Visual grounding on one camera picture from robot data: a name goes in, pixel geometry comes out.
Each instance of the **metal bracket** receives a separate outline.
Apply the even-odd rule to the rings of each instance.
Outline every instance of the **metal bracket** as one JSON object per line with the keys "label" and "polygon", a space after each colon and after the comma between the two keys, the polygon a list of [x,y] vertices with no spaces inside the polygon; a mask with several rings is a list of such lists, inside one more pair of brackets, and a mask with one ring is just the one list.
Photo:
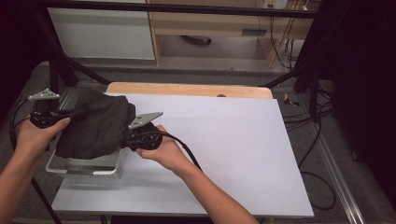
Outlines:
{"label": "metal bracket", "polygon": [[61,95],[50,91],[49,89],[45,89],[44,91],[38,92],[34,95],[30,95],[28,100],[58,100],[61,98]]}
{"label": "metal bracket", "polygon": [[163,112],[156,112],[156,113],[138,115],[136,116],[136,118],[134,118],[134,121],[132,121],[132,123],[128,125],[128,129],[132,130],[132,129],[140,128],[150,123],[152,120],[158,118],[162,114]]}

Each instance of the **white wall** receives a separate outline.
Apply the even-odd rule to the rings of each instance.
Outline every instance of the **white wall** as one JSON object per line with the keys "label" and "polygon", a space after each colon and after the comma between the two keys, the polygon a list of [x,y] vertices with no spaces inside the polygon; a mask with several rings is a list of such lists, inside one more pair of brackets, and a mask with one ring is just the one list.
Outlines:
{"label": "white wall", "polygon": [[147,12],[49,8],[49,14],[70,57],[154,60]]}

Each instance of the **person's left hand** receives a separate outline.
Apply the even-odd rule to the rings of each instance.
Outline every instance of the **person's left hand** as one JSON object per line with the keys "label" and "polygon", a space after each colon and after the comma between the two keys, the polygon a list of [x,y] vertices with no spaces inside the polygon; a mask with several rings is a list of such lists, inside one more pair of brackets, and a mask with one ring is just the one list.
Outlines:
{"label": "person's left hand", "polygon": [[16,153],[26,154],[31,159],[35,160],[39,158],[53,137],[67,127],[70,122],[70,118],[61,119],[54,125],[46,128],[37,128],[29,119],[25,120],[18,132]]}

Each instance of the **gray floor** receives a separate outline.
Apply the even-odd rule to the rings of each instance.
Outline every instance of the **gray floor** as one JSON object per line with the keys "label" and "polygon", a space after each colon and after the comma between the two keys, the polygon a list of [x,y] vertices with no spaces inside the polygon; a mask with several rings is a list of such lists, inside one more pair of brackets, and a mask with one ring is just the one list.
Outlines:
{"label": "gray floor", "polygon": [[[213,38],[211,45],[192,45],[180,36],[168,36],[165,38],[163,60],[160,65],[155,65],[153,62],[136,63],[132,61],[115,65],[114,61],[101,61],[100,63],[91,63],[90,66],[93,71],[101,76],[117,81],[247,86],[261,85],[287,72],[287,69],[281,66],[270,69],[265,65],[260,47],[256,45],[254,38]],[[80,78],[81,85],[95,85],[92,84],[89,78],[84,76],[80,76]],[[283,116],[304,113],[301,106],[285,105],[283,102],[285,93],[288,93],[293,101],[299,101],[299,98],[291,88],[293,82],[294,80],[292,79],[288,80],[273,89],[274,97],[279,101]],[[48,67],[38,66],[21,96],[27,97],[48,86]],[[327,99],[320,97],[319,101],[324,103]],[[21,118],[28,111],[29,106],[26,106],[21,111]],[[396,223],[394,209],[390,206],[389,201],[377,185],[366,164],[352,160],[352,151],[336,118],[332,116],[323,118],[322,134],[344,175],[365,222]],[[315,136],[309,125],[305,125],[289,132],[289,137],[296,160],[299,161]],[[7,159],[11,156],[11,147],[7,136],[7,122],[3,122],[1,127],[0,142],[2,143],[0,166],[3,168]],[[309,155],[302,169],[314,172],[328,182],[332,182],[317,147]],[[40,167],[35,177],[49,200],[52,201],[62,179],[57,175],[45,172],[45,163]],[[313,203],[323,206],[329,204],[332,197],[327,187],[310,177],[304,177],[304,182],[311,194]],[[349,223],[344,206],[340,203],[338,197],[337,203],[332,210],[321,211],[314,209],[314,212],[315,217],[313,218],[277,218],[276,223]],[[98,216],[82,214],[60,214],[60,217],[63,221],[98,220]],[[17,218],[24,218],[20,223],[29,223],[29,220],[39,220],[36,223],[45,223],[45,220],[50,220],[50,216],[32,188],[29,189],[24,198]],[[270,219],[265,219],[263,222],[270,223]]]}

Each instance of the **white table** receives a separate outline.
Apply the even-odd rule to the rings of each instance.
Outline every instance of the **white table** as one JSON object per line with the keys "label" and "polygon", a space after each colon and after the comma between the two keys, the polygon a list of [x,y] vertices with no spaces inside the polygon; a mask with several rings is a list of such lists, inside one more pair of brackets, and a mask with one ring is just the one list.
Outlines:
{"label": "white table", "polygon": [[[312,217],[276,100],[126,94],[136,113],[185,142],[204,172],[256,217]],[[110,215],[205,216],[184,183],[129,151],[120,179],[65,179],[56,211]]]}

